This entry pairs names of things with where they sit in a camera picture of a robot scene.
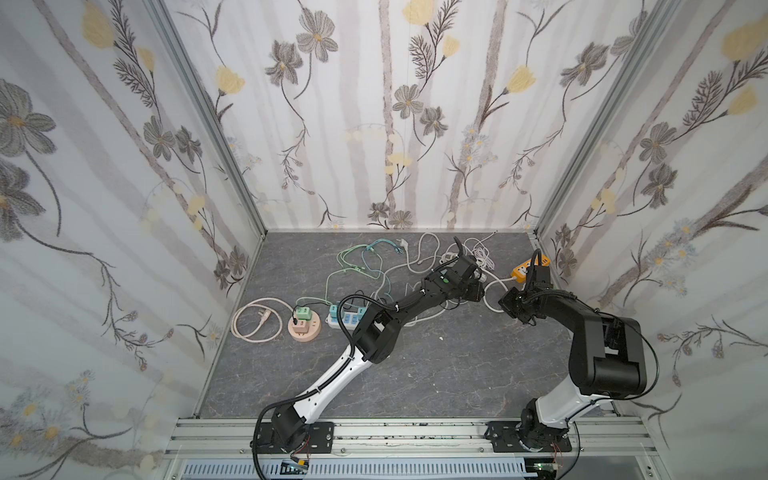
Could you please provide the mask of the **orange power strip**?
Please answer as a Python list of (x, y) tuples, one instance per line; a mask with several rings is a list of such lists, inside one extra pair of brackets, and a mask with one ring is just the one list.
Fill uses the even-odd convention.
[[(542, 262), (544, 266), (550, 265), (550, 259), (547, 256), (542, 257)], [(539, 265), (540, 262), (536, 260), (535, 263), (536, 265)], [(528, 273), (530, 264), (531, 264), (531, 261), (529, 259), (521, 263), (517, 267), (515, 267), (510, 273), (510, 278), (513, 278), (519, 284), (524, 284), (526, 282), (527, 273)]]

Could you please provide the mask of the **white blue power strip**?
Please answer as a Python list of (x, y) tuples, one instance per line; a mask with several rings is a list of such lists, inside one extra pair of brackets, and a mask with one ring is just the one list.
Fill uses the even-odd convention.
[[(344, 311), (342, 313), (342, 317), (341, 317), (342, 323), (344, 324), (345, 328), (348, 331), (353, 331), (357, 327), (357, 325), (359, 324), (360, 320), (362, 319), (362, 318), (361, 319), (357, 319), (356, 313), (357, 313), (357, 310), (356, 311)], [(329, 313), (326, 316), (326, 324), (329, 327), (331, 327), (331, 328), (340, 329), (338, 318), (337, 319), (331, 318), (329, 316)]]

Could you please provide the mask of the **round pink power socket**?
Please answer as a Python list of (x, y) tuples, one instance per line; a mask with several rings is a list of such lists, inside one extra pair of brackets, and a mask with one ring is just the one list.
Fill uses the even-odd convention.
[(311, 320), (292, 319), (288, 322), (289, 335), (299, 343), (315, 340), (321, 332), (321, 321), (317, 316)]

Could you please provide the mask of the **green USB charger plug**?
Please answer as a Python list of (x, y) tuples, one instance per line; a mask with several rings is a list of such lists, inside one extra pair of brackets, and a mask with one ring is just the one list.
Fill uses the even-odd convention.
[(297, 307), (294, 311), (294, 318), (297, 321), (311, 321), (313, 318), (313, 311), (306, 306)]

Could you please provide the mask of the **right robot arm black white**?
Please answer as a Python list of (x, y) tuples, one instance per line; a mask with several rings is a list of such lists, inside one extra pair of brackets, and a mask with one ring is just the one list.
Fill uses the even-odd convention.
[(526, 268), (524, 287), (510, 289), (499, 306), (523, 324), (551, 319), (572, 334), (567, 377), (521, 412), (516, 431), (524, 448), (540, 451), (563, 440), (572, 421), (602, 400), (626, 400), (646, 392), (648, 369), (639, 323), (555, 288), (539, 249)]

